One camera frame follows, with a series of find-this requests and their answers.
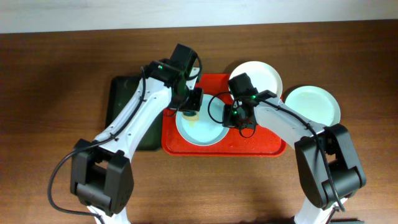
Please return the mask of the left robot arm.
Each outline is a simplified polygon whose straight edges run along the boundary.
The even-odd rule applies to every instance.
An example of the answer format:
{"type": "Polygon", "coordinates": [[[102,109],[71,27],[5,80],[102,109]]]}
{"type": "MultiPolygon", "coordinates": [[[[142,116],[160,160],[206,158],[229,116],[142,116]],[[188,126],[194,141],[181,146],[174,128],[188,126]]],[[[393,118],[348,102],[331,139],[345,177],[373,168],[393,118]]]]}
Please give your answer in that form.
{"type": "Polygon", "coordinates": [[[203,90],[195,84],[201,72],[192,70],[200,62],[193,49],[178,44],[170,58],[142,67],[136,91],[112,123],[92,142],[81,139],[75,144],[70,190],[97,223],[128,222],[132,157],[163,110],[199,111],[203,90]]]}

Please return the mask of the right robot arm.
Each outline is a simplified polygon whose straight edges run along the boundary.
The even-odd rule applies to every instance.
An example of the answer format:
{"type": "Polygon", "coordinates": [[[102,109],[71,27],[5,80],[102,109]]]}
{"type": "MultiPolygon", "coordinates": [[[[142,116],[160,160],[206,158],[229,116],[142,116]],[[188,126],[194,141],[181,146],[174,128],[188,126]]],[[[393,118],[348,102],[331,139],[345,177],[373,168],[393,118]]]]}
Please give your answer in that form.
{"type": "Polygon", "coordinates": [[[276,134],[294,151],[305,194],[294,223],[330,223],[343,204],[366,185],[366,176],[346,127],[314,122],[286,106],[269,90],[258,91],[242,73],[228,80],[230,105],[224,106],[222,125],[276,134]]]}

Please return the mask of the light green plate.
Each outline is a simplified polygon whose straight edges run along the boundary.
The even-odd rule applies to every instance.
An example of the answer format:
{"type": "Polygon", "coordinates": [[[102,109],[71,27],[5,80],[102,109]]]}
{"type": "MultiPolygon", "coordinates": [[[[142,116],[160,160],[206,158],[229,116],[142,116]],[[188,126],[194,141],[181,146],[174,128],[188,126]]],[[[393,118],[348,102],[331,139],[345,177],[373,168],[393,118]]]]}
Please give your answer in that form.
{"type": "Polygon", "coordinates": [[[301,86],[291,91],[285,104],[306,118],[317,123],[333,126],[341,119],[337,100],[328,91],[317,86],[301,86]]]}

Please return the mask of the white plate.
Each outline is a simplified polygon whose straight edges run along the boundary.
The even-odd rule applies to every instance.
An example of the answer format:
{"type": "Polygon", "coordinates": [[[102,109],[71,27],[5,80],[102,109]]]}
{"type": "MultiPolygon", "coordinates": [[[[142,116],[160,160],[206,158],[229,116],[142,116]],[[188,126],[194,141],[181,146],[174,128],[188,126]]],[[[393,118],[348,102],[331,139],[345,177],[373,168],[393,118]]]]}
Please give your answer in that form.
{"type": "Polygon", "coordinates": [[[254,88],[259,92],[270,90],[278,98],[282,96],[283,84],[279,73],[269,64],[260,61],[249,61],[238,65],[229,76],[229,79],[246,73],[251,79],[254,88]]]}

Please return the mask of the green and yellow sponge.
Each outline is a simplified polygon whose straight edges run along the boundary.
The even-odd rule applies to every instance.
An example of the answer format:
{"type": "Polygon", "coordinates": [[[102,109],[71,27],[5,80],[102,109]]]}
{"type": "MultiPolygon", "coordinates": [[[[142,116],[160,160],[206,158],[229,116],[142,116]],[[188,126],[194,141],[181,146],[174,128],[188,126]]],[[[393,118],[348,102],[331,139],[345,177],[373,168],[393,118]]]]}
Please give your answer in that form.
{"type": "Polygon", "coordinates": [[[199,120],[199,114],[197,111],[184,111],[182,113],[182,118],[188,120],[188,121],[198,121],[199,120]]]}

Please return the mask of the light blue plate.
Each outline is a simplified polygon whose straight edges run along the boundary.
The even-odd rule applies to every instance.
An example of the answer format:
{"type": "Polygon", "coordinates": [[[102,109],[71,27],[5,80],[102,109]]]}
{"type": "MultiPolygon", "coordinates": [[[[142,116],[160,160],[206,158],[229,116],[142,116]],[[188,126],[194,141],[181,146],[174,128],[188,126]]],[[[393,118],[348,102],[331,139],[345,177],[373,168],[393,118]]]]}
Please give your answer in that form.
{"type": "Polygon", "coordinates": [[[208,114],[208,105],[213,95],[203,95],[198,120],[189,121],[178,112],[175,117],[177,131],[191,144],[196,146],[210,146],[221,141],[228,133],[229,128],[214,122],[208,114]]]}

